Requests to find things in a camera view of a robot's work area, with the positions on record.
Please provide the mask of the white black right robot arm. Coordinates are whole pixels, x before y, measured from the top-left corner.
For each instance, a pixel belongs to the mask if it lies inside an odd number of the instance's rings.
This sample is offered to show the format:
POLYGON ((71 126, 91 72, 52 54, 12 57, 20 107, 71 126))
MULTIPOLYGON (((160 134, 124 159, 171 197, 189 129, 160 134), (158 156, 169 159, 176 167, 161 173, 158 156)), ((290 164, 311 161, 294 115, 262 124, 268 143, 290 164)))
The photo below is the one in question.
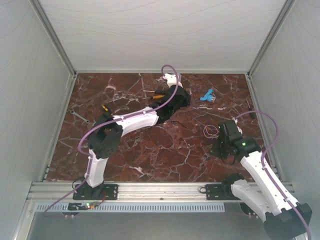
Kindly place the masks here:
POLYGON ((234 120, 220 123, 218 130, 211 153, 222 160, 233 156, 260 189, 256 191, 241 174, 234 173, 223 180, 222 195, 243 201, 261 219, 270 239, 292 240, 301 235, 310 239, 311 207, 307 203, 301 204, 287 190, 266 161, 256 140, 244 137, 234 120))

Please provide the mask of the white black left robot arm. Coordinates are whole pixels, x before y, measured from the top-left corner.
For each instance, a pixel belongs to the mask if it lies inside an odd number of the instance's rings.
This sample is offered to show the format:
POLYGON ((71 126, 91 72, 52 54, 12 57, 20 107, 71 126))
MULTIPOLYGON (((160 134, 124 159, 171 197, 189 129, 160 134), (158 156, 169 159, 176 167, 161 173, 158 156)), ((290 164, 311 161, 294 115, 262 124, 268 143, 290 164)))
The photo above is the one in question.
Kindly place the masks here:
POLYGON ((85 193, 91 199, 103 193, 102 183, 107 161, 118 149, 120 140, 126 134, 169 120, 180 108, 189 106, 190 94, 181 86, 173 85, 165 91, 164 97, 149 106, 122 116, 103 113, 88 135, 89 163, 84 175, 85 193))

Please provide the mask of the blue plastic connector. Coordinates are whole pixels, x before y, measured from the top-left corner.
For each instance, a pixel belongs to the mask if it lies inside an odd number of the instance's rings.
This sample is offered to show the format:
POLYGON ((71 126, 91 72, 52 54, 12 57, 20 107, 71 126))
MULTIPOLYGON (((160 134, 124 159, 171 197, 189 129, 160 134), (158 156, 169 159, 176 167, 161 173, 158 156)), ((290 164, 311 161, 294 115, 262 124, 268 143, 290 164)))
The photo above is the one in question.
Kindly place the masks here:
POLYGON ((216 97, 214 96, 213 89, 209 89, 207 93, 199 99, 200 101, 214 102, 216 100, 216 97))

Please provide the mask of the small black screwdriver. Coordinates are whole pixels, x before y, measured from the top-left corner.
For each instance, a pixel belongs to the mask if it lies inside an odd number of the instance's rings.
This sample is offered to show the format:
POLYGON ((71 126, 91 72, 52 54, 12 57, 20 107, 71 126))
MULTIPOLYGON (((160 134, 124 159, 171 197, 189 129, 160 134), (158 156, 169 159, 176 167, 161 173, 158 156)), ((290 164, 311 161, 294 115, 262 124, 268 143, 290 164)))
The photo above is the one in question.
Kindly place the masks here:
POLYGON ((249 115, 251 117, 251 119, 256 119, 256 114, 253 112, 253 108, 252 106, 250 105, 248 99, 246 99, 246 103, 247 103, 247 106, 248 106, 248 111, 249 111, 249 115))

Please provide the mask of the black yellow screwdriver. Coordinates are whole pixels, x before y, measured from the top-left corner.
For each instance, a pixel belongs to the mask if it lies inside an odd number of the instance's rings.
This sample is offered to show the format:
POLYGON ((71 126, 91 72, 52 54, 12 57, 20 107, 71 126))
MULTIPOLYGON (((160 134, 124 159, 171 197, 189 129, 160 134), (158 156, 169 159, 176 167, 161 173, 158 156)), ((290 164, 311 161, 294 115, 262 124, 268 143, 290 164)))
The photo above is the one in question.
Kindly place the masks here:
POLYGON ((109 112, 109 108, 106 107, 105 105, 102 105, 101 107, 102 107, 102 109, 103 109, 105 112, 109 112))

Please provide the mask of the silver wrench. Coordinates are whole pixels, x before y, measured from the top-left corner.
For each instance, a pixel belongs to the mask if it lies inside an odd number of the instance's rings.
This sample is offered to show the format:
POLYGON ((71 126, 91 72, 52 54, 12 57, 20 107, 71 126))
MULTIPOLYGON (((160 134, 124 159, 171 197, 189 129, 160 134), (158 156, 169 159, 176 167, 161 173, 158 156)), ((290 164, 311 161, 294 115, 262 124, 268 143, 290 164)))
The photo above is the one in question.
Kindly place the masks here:
POLYGON ((88 119, 86 119, 85 117, 83 117, 80 114, 76 113, 74 110, 71 110, 70 113, 72 115, 76 116, 77 118, 83 120, 85 123, 89 123, 90 122, 88 119))

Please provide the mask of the black handled screwdriver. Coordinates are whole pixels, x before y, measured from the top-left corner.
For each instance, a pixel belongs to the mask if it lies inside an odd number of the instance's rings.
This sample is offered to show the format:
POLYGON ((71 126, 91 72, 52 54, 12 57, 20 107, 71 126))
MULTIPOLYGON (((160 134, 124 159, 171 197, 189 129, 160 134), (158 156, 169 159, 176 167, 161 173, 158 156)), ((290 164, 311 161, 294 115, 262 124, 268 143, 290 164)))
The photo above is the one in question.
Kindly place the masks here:
POLYGON ((165 91, 164 90, 143 90, 145 93, 153 93, 153 94, 158 94, 158 95, 164 95, 165 91))

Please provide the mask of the yellow handled screwdriver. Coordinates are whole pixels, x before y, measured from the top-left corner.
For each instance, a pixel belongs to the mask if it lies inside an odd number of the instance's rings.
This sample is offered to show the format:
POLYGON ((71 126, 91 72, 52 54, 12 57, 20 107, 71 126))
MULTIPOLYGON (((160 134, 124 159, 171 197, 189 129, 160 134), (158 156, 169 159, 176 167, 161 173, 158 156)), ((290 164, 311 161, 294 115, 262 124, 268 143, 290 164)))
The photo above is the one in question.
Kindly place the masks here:
POLYGON ((158 100, 163 98, 164 95, 153 95, 153 96, 148 96, 148 97, 144 97, 145 100, 158 100))

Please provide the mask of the black right mount plate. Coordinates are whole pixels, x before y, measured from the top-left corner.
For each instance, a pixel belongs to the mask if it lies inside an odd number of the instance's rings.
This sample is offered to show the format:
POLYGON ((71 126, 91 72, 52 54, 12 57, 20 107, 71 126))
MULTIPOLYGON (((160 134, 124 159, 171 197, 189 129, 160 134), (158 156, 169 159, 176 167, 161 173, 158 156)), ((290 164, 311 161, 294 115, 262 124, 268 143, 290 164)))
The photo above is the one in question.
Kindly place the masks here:
POLYGON ((221 184, 206 184, 198 188, 199 193, 204 194, 208 201, 239 200, 232 194, 227 193, 221 184))

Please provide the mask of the black mount plate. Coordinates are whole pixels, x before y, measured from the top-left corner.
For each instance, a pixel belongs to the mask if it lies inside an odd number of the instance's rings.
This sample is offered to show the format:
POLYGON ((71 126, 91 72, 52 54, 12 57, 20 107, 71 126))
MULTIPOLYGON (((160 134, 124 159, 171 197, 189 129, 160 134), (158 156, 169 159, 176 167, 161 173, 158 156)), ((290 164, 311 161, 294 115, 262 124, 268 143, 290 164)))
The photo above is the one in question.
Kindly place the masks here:
POLYGON ((206 184, 198 188, 199 193, 204 194, 208 201, 239 200, 232 194, 227 193, 221 184, 206 184))
POLYGON ((73 194, 73 200, 105 200, 113 201, 118 199, 118 184, 101 183, 96 187, 91 187, 87 183, 80 186, 73 194))

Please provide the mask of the black left mount plate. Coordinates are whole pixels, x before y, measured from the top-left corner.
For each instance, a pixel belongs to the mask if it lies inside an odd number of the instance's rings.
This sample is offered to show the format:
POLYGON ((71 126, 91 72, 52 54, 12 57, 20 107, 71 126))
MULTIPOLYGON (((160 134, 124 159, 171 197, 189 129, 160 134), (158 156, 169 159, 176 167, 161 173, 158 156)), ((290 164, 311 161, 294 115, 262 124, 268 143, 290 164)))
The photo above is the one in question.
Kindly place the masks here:
POLYGON ((118 184, 101 183, 96 187, 91 187, 87 183, 80 186, 73 194, 73 200, 105 200, 113 201, 118 199, 118 184))

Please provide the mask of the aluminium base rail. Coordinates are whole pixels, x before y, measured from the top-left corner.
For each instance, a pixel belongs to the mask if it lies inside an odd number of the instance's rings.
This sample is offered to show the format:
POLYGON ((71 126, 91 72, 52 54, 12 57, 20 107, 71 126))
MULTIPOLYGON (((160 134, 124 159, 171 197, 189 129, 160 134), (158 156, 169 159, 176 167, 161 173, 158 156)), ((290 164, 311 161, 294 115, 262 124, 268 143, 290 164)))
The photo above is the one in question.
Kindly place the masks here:
MULTIPOLYGON (((205 202, 206 182, 117 182, 120 202, 205 202)), ((70 181, 33 182, 26 199, 54 202, 72 191, 70 181)))

